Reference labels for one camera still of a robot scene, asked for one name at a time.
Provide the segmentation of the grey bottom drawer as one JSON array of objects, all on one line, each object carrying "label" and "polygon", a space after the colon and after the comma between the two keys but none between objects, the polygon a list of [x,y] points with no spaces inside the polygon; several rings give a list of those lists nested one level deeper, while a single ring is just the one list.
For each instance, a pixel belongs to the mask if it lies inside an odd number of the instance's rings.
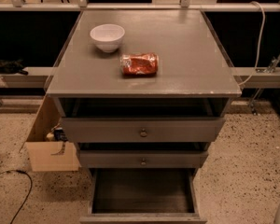
[{"label": "grey bottom drawer", "polygon": [[96,169],[80,224],[206,224],[189,169]]}]

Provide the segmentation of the grey drawer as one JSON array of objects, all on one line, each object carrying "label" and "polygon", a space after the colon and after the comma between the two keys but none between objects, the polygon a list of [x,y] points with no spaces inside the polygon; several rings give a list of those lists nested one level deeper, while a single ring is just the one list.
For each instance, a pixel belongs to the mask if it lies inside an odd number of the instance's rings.
[{"label": "grey drawer", "polygon": [[62,118],[66,137],[76,143],[213,142],[223,118]]},{"label": "grey drawer", "polygon": [[206,224],[189,169],[96,169],[80,224]]},{"label": "grey drawer", "polygon": [[88,168],[201,168],[207,151],[80,151],[79,161]]}]

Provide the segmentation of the grey drawer cabinet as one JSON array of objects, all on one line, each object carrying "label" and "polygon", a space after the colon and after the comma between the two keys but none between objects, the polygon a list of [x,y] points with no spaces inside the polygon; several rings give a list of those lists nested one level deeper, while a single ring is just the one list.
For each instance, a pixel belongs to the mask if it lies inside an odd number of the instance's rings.
[{"label": "grey drawer cabinet", "polygon": [[[91,40],[91,29],[102,24],[125,30],[112,53]],[[120,57],[142,53],[159,56],[158,72],[123,75]],[[82,13],[47,94],[62,118],[224,119],[241,90],[201,12],[89,10]],[[72,143],[80,151],[207,151],[212,142]]]}]

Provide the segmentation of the grey top drawer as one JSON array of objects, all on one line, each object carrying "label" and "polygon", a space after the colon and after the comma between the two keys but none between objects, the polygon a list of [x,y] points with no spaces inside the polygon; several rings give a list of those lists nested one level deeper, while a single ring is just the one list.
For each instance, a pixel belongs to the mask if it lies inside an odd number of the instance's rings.
[{"label": "grey top drawer", "polygon": [[213,142],[223,118],[62,118],[66,137],[76,143]]}]

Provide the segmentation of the grey middle drawer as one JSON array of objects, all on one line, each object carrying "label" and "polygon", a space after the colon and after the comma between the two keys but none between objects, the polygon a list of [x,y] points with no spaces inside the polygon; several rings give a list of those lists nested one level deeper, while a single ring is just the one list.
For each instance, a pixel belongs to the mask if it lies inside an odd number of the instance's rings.
[{"label": "grey middle drawer", "polygon": [[88,168],[201,168],[207,151],[80,151],[79,161]]}]

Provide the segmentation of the crushed orange soda can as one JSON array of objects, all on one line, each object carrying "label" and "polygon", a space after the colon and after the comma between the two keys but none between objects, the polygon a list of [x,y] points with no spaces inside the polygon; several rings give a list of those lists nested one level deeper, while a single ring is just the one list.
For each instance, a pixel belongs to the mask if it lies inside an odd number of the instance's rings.
[{"label": "crushed orange soda can", "polygon": [[123,75],[148,76],[158,72],[159,56],[155,53],[123,54],[120,68]]}]

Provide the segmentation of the white ceramic bowl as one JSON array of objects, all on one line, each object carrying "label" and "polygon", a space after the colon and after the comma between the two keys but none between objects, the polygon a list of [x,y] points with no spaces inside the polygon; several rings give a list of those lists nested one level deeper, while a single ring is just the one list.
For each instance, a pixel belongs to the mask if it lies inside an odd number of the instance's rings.
[{"label": "white ceramic bowl", "polygon": [[90,31],[90,37],[95,47],[105,53],[116,51],[124,36],[124,28],[116,24],[102,24]]}]

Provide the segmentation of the wooden box on floor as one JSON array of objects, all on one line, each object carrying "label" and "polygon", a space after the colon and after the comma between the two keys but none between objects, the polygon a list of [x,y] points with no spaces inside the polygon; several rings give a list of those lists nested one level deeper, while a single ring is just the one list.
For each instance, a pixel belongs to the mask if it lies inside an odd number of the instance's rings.
[{"label": "wooden box on floor", "polygon": [[60,114],[46,96],[39,107],[25,142],[34,172],[77,171],[79,161],[73,143],[57,141],[53,132],[59,128]]}]

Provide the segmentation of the black object on ledge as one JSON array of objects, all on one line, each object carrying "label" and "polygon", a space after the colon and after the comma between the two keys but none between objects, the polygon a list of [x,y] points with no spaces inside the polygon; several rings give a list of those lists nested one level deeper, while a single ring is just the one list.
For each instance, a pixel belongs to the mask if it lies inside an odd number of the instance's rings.
[{"label": "black object on ledge", "polygon": [[27,76],[28,72],[24,68],[22,60],[0,60],[0,74],[21,74]]}]

